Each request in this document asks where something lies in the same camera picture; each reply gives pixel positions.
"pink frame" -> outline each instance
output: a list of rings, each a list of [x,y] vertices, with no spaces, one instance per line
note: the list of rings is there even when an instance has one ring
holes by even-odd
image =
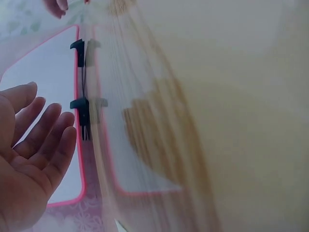
[[[37,46],[35,46],[33,49],[31,49],[30,51],[28,51],[27,53],[25,53],[21,58],[19,58],[18,60],[16,60],[12,65],[10,65],[5,72],[12,67],[16,62],[18,62],[19,60],[21,60],[23,57],[25,57],[26,55],[28,55],[30,52],[32,52],[33,50],[35,50],[36,48],[38,48],[39,46],[41,46],[42,44],[44,44],[45,42],[49,41],[50,39],[56,37],[57,35],[59,35],[60,33],[66,31],[69,28],[72,27],[76,27],[76,40],[79,39],[79,26],[78,25],[72,25],[69,26],[67,28],[64,28],[63,30],[57,32],[55,35],[53,35],[52,37],[50,37],[49,39],[43,41],[42,43],[38,44]],[[78,92],[78,67],[77,67],[77,51],[75,51],[75,65],[74,65],[74,99],[78,99],[79,97],[79,92]],[[78,116],[78,111],[77,109],[75,109],[75,122],[79,121],[79,116]],[[77,131],[77,152],[78,152],[78,161],[79,161],[79,168],[80,168],[80,175],[81,175],[81,182],[82,182],[82,190],[80,195],[72,200],[68,200],[68,201],[63,201],[63,202],[57,202],[57,203],[50,203],[47,205],[47,207],[56,207],[56,206],[63,206],[63,205],[67,205],[67,204],[74,204],[79,202],[86,193],[86,182],[85,182],[85,176],[84,176],[84,165],[83,165],[83,156],[82,156],[82,144],[81,144],[81,128],[80,126],[76,126],[76,131]]]

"floral design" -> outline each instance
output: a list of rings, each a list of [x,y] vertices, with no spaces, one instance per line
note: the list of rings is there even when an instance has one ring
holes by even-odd
[[[84,0],[68,0],[69,11],[58,20],[38,0],[0,0],[0,40],[84,22]]]
[[[84,154],[92,154],[90,146],[83,143]],[[78,203],[47,208],[40,221],[24,232],[104,232],[102,201],[94,156],[84,156],[87,188],[85,197]]]

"fingernail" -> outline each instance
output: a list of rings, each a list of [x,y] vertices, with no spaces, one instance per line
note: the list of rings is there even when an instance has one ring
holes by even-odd
[[[42,99],[44,104],[46,103],[46,98],[44,98],[44,97],[36,97],[36,99]]]
[[[31,81],[31,82],[29,82],[27,85],[30,85],[30,86],[36,86],[36,85],[37,85],[37,83],[35,83],[34,81]]]

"fingertip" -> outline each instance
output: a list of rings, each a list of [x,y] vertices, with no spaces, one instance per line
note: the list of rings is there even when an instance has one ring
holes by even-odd
[[[42,102],[44,104],[46,103],[46,98],[44,98],[44,97],[36,97],[35,100],[39,101],[39,102]]]
[[[67,127],[63,132],[63,137],[65,137],[66,139],[76,140],[76,136],[77,136],[77,131],[74,126]]]
[[[68,122],[70,126],[74,125],[75,122],[75,115],[71,112],[64,112],[62,113],[61,117],[64,121]]]
[[[47,107],[47,109],[48,109],[48,108],[52,108],[54,111],[57,110],[58,112],[61,113],[62,105],[59,104],[59,103],[52,103],[52,104],[50,104],[50,105]]]
[[[27,85],[35,87],[36,89],[38,88],[37,83],[35,83],[34,81],[29,82]]]
[[[62,11],[68,10],[68,0],[56,0]]]
[[[43,0],[44,5],[47,11],[53,15],[54,17],[61,19],[62,17],[62,10],[60,9],[59,5],[56,3],[56,0]]]

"white surface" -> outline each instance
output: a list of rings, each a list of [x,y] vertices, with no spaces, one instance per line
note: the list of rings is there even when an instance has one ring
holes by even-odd
[[[3,75],[0,90],[34,81],[38,85],[37,96],[46,98],[47,106],[53,102],[62,105],[62,111],[69,111],[74,100],[75,50],[70,44],[76,40],[77,27],[71,27],[58,34],[10,67]],[[42,113],[25,133],[23,140]],[[77,147],[69,169],[58,189],[48,203],[59,203],[76,199],[82,191],[81,173]]]
[[[141,63],[144,54],[128,38],[126,52],[133,62],[133,73],[128,66],[120,36],[96,29],[96,39],[104,41],[97,52],[102,97],[108,100],[104,118],[110,142],[110,151],[116,181],[120,188],[130,193],[180,190],[181,187],[162,178],[146,166],[132,148],[126,131],[122,111],[131,107],[131,101],[143,98],[151,90],[152,80]]]
[[[116,219],[115,219],[115,223],[116,223],[118,232],[128,232]]]

